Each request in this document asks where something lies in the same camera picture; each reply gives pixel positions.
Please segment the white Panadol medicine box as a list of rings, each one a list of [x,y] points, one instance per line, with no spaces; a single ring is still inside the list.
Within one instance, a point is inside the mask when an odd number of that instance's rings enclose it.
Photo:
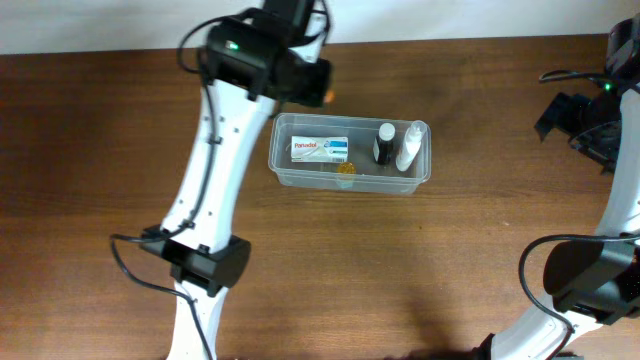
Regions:
[[[291,138],[291,161],[298,163],[343,163],[348,160],[347,137]]]

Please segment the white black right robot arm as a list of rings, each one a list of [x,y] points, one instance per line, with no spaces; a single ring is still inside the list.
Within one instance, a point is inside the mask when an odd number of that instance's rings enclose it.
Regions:
[[[539,80],[598,88],[592,97],[558,93],[534,129],[541,139],[565,135],[611,175],[610,193],[591,232],[546,235],[524,248],[517,274],[531,306],[471,359],[566,359],[578,338],[639,316],[639,17],[611,28],[601,70],[559,69]]]

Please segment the clear plastic container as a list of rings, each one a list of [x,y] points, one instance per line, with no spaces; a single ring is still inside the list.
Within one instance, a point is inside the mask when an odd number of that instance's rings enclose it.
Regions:
[[[422,146],[405,172],[396,168],[396,156],[405,132],[413,121],[391,120],[395,127],[394,149],[387,165],[378,165],[373,145],[380,126],[387,121],[377,118],[283,113],[276,117],[270,140],[269,167],[281,184],[291,187],[353,192],[410,195],[431,176],[431,129],[428,126]],[[349,155],[346,162],[355,165],[353,186],[341,189],[336,183],[336,169],[341,163],[298,163],[291,161],[291,138],[347,137]]]

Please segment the white calamine lotion bottle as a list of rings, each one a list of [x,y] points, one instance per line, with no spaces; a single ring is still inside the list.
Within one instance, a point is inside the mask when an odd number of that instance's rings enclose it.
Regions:
[[[400,172],[407,171],[412,164],[422,146],[422,140],[427,130],[427,124],[417,120],[413,121],[405,132],[401,148],[396,156],[396,168]]]

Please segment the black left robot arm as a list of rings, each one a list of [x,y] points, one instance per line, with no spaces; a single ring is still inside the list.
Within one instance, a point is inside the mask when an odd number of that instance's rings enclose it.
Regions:
[[[186,172],[162,222],[133,240],[170,265],[171,359],[215,358],[225,297],[251,252],[231,226],[256,140],[277,106],[322,106],[332,70],[319,56],[331,29],[324,1],[266,1],[202,26],[192,70],[201,110]]]

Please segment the small gold-lid jar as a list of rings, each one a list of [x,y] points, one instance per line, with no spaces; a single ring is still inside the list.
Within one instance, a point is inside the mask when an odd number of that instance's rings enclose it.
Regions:
[[[356,168],[351,162],[343,162],[336,169],[336,183],[341,189],[348,189],[353,186]]]

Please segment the orange effervescent tablet tube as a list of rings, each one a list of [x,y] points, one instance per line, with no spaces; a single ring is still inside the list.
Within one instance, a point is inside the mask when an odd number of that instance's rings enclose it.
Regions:
[[[335,99],[335,93],[333,90],[328,90],[327,93],[324,96],[323,99],[323,103],[324,104],[330,104],[331,102],[333,102]]]

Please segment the dark brown syrup bottle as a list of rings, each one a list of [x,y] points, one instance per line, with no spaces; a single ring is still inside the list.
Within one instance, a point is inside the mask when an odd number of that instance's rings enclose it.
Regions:
[[[390,163],[395,133],[395,127],[391,123],[384,123],[380,126],[373,145],[373,157],[378,165]]]

